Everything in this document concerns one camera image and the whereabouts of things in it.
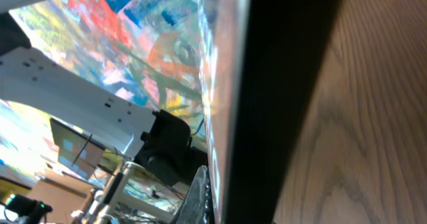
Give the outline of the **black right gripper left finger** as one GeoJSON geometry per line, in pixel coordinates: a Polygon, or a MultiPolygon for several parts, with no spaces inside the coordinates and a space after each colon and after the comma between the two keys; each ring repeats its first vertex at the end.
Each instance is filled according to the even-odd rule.
{"type": "Polygon", "coordinates": [[[209,169],[198,168],[189,191],[171,224],[214,224],[213,197],[209,169]]]}

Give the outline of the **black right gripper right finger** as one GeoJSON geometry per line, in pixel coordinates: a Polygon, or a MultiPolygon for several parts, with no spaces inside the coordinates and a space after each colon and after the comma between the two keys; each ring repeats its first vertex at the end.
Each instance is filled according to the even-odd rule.
{"type": "Polygon", "coordinates": [[[250,0],[223,223],[271,223],[341,0],[250,0]]]}

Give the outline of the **gold smartphone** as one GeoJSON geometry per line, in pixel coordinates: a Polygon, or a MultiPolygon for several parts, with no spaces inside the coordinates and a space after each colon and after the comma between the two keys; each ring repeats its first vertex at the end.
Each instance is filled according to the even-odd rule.
{"type": "Polygon", "coordinates": [[[214,220],[225,223],[250,0],[199,0],[199,79],[214,220]]]}

